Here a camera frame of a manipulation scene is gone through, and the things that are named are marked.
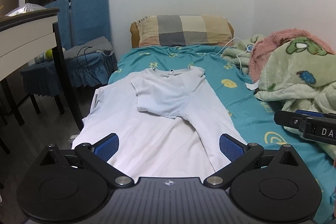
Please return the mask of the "green fleece blanket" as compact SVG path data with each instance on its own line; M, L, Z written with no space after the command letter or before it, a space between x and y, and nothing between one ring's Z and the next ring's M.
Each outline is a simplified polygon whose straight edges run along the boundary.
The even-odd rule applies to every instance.
M252 48L263 38L234 40L221 50L221 57L248 74ZM273 51L256 83L256 98L279 101L284 111L335 113L335 54L326 53L306 37L292 39Z

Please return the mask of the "white desk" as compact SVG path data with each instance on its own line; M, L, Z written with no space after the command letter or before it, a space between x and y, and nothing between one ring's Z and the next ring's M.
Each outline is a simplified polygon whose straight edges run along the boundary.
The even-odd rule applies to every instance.
M60 40L58 12L58 8L42 9L1 19L1 87L10 110L22 126L25 122L6 77L39 54L52 50L61 89L77 127L82 130L82 114L72 89Z

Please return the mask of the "plaid pillow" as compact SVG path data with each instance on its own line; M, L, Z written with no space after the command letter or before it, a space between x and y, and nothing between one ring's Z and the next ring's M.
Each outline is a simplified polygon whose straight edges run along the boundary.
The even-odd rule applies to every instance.
M224 46L234 29L224 16L152 15L130 26L131 46Z

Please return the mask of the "blue covered chair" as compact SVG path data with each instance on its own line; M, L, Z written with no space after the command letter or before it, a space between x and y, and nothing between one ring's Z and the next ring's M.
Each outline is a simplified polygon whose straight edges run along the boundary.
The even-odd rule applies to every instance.
M58 8L58 26L63 53L74 46L105 36L112 44L110 33L109 0L57 0L45 8ZM95 87L108 83L109 76L117 69L116 56L91 53L66 60L73 87ZM62 89L56 73L54 60L39 64L33 62L21 71L23 85L37 114L41 111L36 96L55 99L61 114L64 106L60 99Z

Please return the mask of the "silver plastic bag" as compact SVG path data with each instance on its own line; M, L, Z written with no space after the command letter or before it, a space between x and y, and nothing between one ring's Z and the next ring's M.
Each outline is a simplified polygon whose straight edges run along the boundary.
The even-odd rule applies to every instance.
M16 16L20 14L25 14L32 11L44 10L45 7L33 3L25 3L24 5L8 12L5 16Z

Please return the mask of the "plush toy on chair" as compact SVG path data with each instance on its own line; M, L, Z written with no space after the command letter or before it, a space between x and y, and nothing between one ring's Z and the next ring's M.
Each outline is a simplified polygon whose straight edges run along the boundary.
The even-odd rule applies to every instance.
M54 59L54 57L53 57L52 50L48 50L44 53L41 53L37 57L35 57L34 62L36 64L39 64L39 63L42 63L42 62L45 62L45 61L52 61L53 59Z

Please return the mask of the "teal patterned bed sheet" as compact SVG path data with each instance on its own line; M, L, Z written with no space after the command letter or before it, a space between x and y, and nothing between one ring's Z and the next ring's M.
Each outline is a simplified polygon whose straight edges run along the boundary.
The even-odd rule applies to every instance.
M316 223L330 223L333 220L335 202L335 168L333 160L317 144L285 131L275 124L274 113L281 104L262 102L248 90L251 78L234 64L218 54L217 46L134 48L122 56L118 70L113 72L108 83L112 84L129 73L146 68L161 71L183 69L190 65L201 67L214 92L219 97L240 135L248 142L256 142L266 149L278 149L289 143L298 152L317 180L322 201L314 217Z

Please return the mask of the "grey cloth on chair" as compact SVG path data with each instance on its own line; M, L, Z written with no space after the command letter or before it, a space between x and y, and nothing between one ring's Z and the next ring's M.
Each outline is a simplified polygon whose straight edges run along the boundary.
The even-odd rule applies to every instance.
M91 53L102 53L104 56L111 56L114 53L114 49L111 42L105 36L101 36L83 45L74 46L66 50L64 52L64 58L71 60Z

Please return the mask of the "white t-shirt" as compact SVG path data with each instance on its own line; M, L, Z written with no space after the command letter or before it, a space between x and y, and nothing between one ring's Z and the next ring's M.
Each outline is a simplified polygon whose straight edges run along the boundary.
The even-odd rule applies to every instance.
M242 139L200 67L147 68L99 88L83 123L73 146L116 134L108 163L134 180L205 179L230 163L220 137Z

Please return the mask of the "pink fleece blanket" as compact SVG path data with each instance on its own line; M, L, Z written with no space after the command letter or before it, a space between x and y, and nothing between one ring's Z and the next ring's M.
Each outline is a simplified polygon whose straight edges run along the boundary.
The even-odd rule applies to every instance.
M335 54L335 51L331 46L307 30L288 28L281 31L272 32L269 36L258 40L252 48L249 59L248 73L252 81L255 83L257 80L259 80L261 71L268 62L268 59L273 51L286 42L299 37L306 37L319 45L323 50L326 51L326 53Z

